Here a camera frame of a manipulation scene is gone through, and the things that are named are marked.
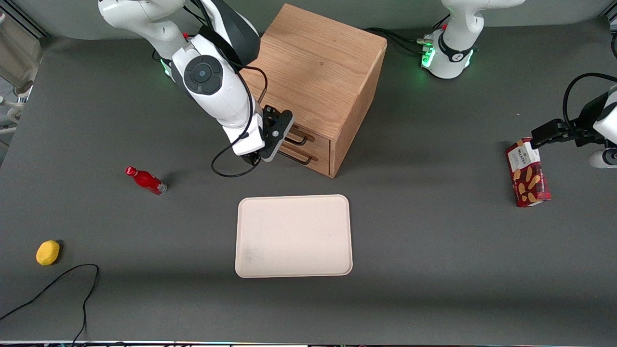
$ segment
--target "black wire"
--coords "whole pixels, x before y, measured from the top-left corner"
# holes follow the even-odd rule
[[[612,6],[611,6],[611,8],[609,8],[608,10],[606,10],[606,11],[604,12],[604,15],[608,15],[608,14],[609,14],[609,13],[610,13],[610,12],[611,12],[614,8],[615,8],[615,6],[617,6],[617,4],[612,5]]]
[[[183,6],[183,8],[184,8],[184,10],[185,10],[186,12],[189,12],[190,14],[192,14],[192,15],[193,15],[193,17],[197,18],[197,20],[198,20],[201,24],[205,25],[205,20],[204,20],[202,17],[200,17],[200,16],[196,15],[193,11],[191,11],[191,10],[190,10],[188,7],[186,7],[186,6]]]
[[[191,0],[191,2],[193,4],[195,4],[199,10],[201,11],[202,15],[205,18],[205,21],[207,22],[207,25],[214,30],[214,27],[212,25],[212,21],[210,20],[210,16],[208,16],[208,12],[205,10],[204,4],[200,1],[200,0]],[[236,138],[232,143],[230,143],[229,145],[225,146],[225,148],[223,148],[220,152],[217,153],[216,156],[214,156],[214,158],[212,158],[212,162],[210,163],[210,168],[212,169],[212,171],[221,176],[221,177],[226,177],[226,178],[236,178],[236,177],[240,177],[240,176],[244,176],[246,174],[248,174],[249,172],[255,170],[255,168],[259,165],[259,163],[261,163],[261,158],[259,158],[257,160],[257,162],[248,170],[246,170],[245,172],[241,172],[241,173],[237,173],[235,175],[228,175],[228,174],[223,174],[221,172],[219,172],[217,169],[215,169],[214,167],[214,163],[217,161],[217,159],[225,152],[227,152],[227,150],[229,150],[230,148],[233,147],[234,144],[238,143],[238,141],[240,141],[241,139],[244,138],[244,135],[246,135],[249,131],[249,127],[251,126],[251,121],[253,119],[253,112],[255,111],[253,108],[253,96],[251,94],[251,90],[249,89],[249,86],[246,84],[246,81],[244,80],[244,78],[242,77],[242,75],[240,74],[239,69],[251,69],[251,70],[257,70],[259,72],[262,73],[264,81],[265,81],[265,87],[264,90],[268,87],[268,77],[266,76],[265,72],[257,67],[251,67],[251,66],[245,66],[245,65],[240,65],[237,64],[235,62],[230,61],[229,59],[227,59],[227,57],[223,54],[223,52],[221,52],[221,50],[216,47],[218,53],[227,61],[227,63],[229,63],[229,65],[232,66],[232,68],[234,69],[234,72],[236,73],[236,75],[240,78],[240,81],[242,82],[242,85],[244,86],[244,90],[246,91],[247,97],[249,98],[249,121],[246,123],[246,127],[244,127],[244,130],[242,131],[242,133],[240,133],[240,135],[238,136],[238,138]]]
[[[562,106],[563,120],[566,121],[566,124],[568,125],[568,127],[572,131],[575,131],[577,133],[579,133],[579,131],[577,129],[575,129],[575,127],[572,124],[572,121],[570,121],[570,118],[568,117],[568,99],[570,97],[570,91],[572,90],[572,87],[574,87],[576,82],[582,80],[585,77],[599,77],[599,78],[604,78],[605,80],[609,80],[609,81],[613,81],[613,82],[617,83],[617,77],[614,77],[614,76],[611,76],[611,75],[606,75],[604,73],[597,73],[597,72],[584,73],[584,74],[576,77],[574,80],[572,80],[572,82],[570,82],[570,84],[566,88],[566,93],[563,95],[563,106]]]
[[[74,345],[75,341],[77,341],[77,338],[79,337],[79,335],[81,335],[81,333],[83,332],[83,330],[86,328],[86,325],[87,325],[87,320],[86,320],[86,303],[88,302],[88,299],[90,299],[90,296],[92,295],[92,292],[94,292],[94,288],[96,287],[96,283],[98,282],[99,275],[101,273],[101,268],[99,268],[99,266],[96,265],[96,264],[81,264],[81,265],[73,266],[69,270],[66,270],[61,275],[56,277],[56,279],[53,280],[50,284],[48,284],[45,288],[43,288],[43,290],[41,290],[41,292],[38,293],[32,300],[28,301],[25,304],[21,304],[21,305],[17,306],[16,308],[10,310],[9,313],[7,313],[4,316],[0,317],[0,320],[3,320],[6,317],[9,317],[11,314],[13,314],[13,313],[23,309],[24,307],[30,305],[31,303],[34,303],[35,300],[37,300],[41,295],[43,295],[43,293],[45,293],[46,290],[48,290],[51,286],[53,286],[56,282],[58,282],[58,280],[60,280],[60,278],[62,278],[67,273],[69,273],[69,272],[71,272],[71,271],[73,271],[73,270],[75,270],[75,269],[77,269],[79,267],[82,267],[82,266],[94,266],[94,268],[96,268],[96,273],[94,274],[94,282],[92,283],[92,288],[90,288],[90,292],[88,293],[86,298],[83,300],[83,304],[81,305],[81,309],[83,311],[83,322],[81,324],[81,329],[79,330],[79,332],[77,333],[77,335],[75,335],[75,338],[73,339],[72,345]]]
[[[613,55],[617,58],[617,52],[615,51],[615,38],[617,38],[617,33],[614,33],[613,38],[611,39],[611,51],[613,51]]]
[[[437,29],[441,25],[441,23],[445,22],[445,20],[448,19],[449,17],[450,17],[450,14],[448,14],[442,20],[440,20],[437,23],[435,23],[435,25],[433,25],[433,29]]]
[[[24,30],[29,32],[30,35],[34,36],[35,38],[38,38],[37,34],[33,33],[26,25],[24,25],[22,22],[20,22],[19,19],[15,18],[15,16],[13,16],[10,12],[6,12],[1,6],[0,6],[0,10],[2,10],[2,13],[5,13],[5,14],[9,15],[9,17],[13,18],[13,20],[16,21]]]
[[[234,62],[231,62],[229,60],[227,60],[230,65],[232,65],[233,67],[242,67],[244,69],[249,69],[249,70],[256,70],[261,72],[261,74],[263,75],[263,80],[264,80],[264,87],[263,90],[267,90],[268,89],[268,77],[266,76],[266,73],[258,68],[258,67],[253,67],[253,66],[245,66],[245,65],[240,65],[240,64],[236,64]],[[259,158],[257,160],[257,162],[255,163],[255,165],[253,165],[250,169],[246,170],[245,172],[241,172],[241,173],[237,173],[235,175],[228,175],[226,173],[221,173],[219,172],[217,169],[214,168],[214,163],[217,161],[218,157],[220,157],[223,153],[227,152],[231,147],[233,147],[234,144],[238,143],[238,141],[240,141],[244,135],[248,132],[249,127],[251,125],[251,120],[253,119],[253,97],[251,94],[251,91],[249,90],[249,87],[246,85],[246,81],[244,81],[244,78],[242,77],[242,75],[240,75],[240,73],[238,72],[237,69],[234,69],[237,73],[237,75],[240,77],[240,81],[242,81],[242,84],[244,85],[244,89],[246,90],[246,93],[249,97],[249,103],[250,103],[250,112],[249,112],[249,122],[246,124],[246,127],[244,128],[244,131],[242,131],[242,133],[238,136],[238,138],[236,138],[235,141],[233,141],[232,143],[228,144],[225,148],[223,148],[220,152],[217,153],[216,156],[214,156],[214,158],[212,158],[212,162],[210,163],[210,168],[212,169],[212,171],[221,176],[221,177],[226,177],[226,178],[236,178],[236,177],[241,177],[244,176],[246,174],[248,174],[249,172],[255,170],[255,168],[259,165],[259,163],[262,162],[261,158]]]
[[[372,33],[379,33],[381,34],[381,36],[390,39],[391,41],[393,41],[395,44],[398,44],[402,49],[414,53],[414,54],[418,54],[417,50],[413,50],[407,46],[405,46],[402,42],[400,42],[399,40],[402,40],[404,42],[408,42],[408,43],[413,43],[416,44],[415,40],[411,40],[408,39],[404,36],[400,36],[397,33],[394,33],[393,31],[387,30],[387,29],[382,29],[382,28],[366,28],[365,31],[368,32],[372,32]]]
[[[395,38],[397,38],[397,39],[399,39],[401,41],[405,41],[405,42],[409,42],[409,43],[416,43],[416,40],[413,40],[413,39],[410,39],[410,38],[406,38],[404,36],[401,36],[401,35],[395,33],[392,30],[388,30],[388,29],[384,29],[384,28],[372,27],[372,28],[366,28],[365,31],[377,31],[377,32],[380,32],[380,33],[384,33],[386,35],[393,36],[393,37],[395,37]]]
[[[30,17],[27,16],[27,14],[21,9],[19,8],[19,6],[15,5],[15,4],[11,4],[10,1],[4,1],[5,4],[7,4],[10,8],[13,9],[13,11],[15,11],[21,18],[23,18],[26,22],[28,22],[28,24],[30,24],[36,31],[38,31],[42,37],[47,37],[50,36],[49,33],[47,32],[43,32],[43,28],[41,28],[39,25],[35,25],[31,20]],[[27,31],[29,31],[30,33],[32,33],[30,31],[30,29],[28,29],[21,20],[15,20],[19,25],[21,25],[24,29],[26,29]]]

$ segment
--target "metal handle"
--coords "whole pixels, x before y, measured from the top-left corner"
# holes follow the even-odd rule
[[[307,135],[304,135],[303,139],[301,141],[294,141],[288,137],[285,138],[285,141],[292,143],[298,147],[300,146],[304,146],[304,144],[307,142],[307,140],[309,139],[309,137]]]
[[[298,164],[301,164],[301,165],[308,165],[308,164],[309,164],[309,163],[313,160],[313,157],[312,157],[312,156],[308,156],[308,159],[307,159],[307,160],[302,161],[302,160],[300,160],[300,159],[296,159],[296,158],[294,158],[294,157],[292,157],[292,156],[290,156],[290,155],[288,155],[287,153],[282,152],[282,151],[278,151],[278,154],[280,154],[280,155],[284,156],[284,157],[285,157],[285,158],[287,158],[287,159],[291,159],[291,160],[293,160],[294,162],[296,162],[296,163],[298,163]]]

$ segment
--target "table surface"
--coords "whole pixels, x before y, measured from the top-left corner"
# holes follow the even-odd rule
[[[617,171],[587,164],[593,146],[546,146],[553,201],[519,209],[504,155],[561,117],[575,76],[617,73],[606,19],[487,28],[456,80],[430,76],[391,44],[334,180],[283,157],[242,178],[214,175],[225,134],[144,40],[44,45],[0,169],[1,312],[93,262],[102,273],[90,340],[617,345]],[[580,84],[572,114],[610,85]],[[218,164],[246,168],[231,154]],[[140,190],[128,165],[169,191]],[[240,200],[303,194],[348,197],[351,273],[239,278]],[[41,267],[35,252],[48,239],[63,240],[64,255]],[[80,269],[4,320],[2,339],[72,339],[92,276]]]

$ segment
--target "wooden cabinet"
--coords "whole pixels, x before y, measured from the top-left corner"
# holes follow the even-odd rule
[[[268,75],[262,105],[293,112],[280,152],[335,177],[373,102],[386,39],[285,4],[262,36],[251,66]],[[261,74],[243,70],[253,95]]]

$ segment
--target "white robotic arm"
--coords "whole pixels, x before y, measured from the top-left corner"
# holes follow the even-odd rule
[[[600,77],[613,82],[617,78],[602,73],[584,73],[576,77],[566,89],[563,103],[564,119],[553,119],[532,130],[531,146],[536,149],[554,142],[572,141],[577,147],[589,143],[604,145],[592,152],[589,164],[599,169],[617,168],[617,85],[589,101],[579,117],[568,117],[568,96],[574,84],[585,77]]]
[[[469,66],[473,45],[484,28],[481,10],[505,9],[525,0],[442,0],[450,11],[445,30],[437,28],[424,36],[432,43],[425,47],[422,66],[439,78],[455,78]]]
[[[142,36],[163,59],[171,59],[186,44],[176,23],[164,20],[183,6],[184,0],[99,0],[99,12],[109,25]]]
[[[191,0],[208,25],[187,42],[165,17],[184,0],[99,0],[105,20],[147,39],[174,82],[223,127],[233,151],[254,164],[273,159],[294,122],[290,111],[263,110],[238,70],[259,54],[253,25],[223,0]]]

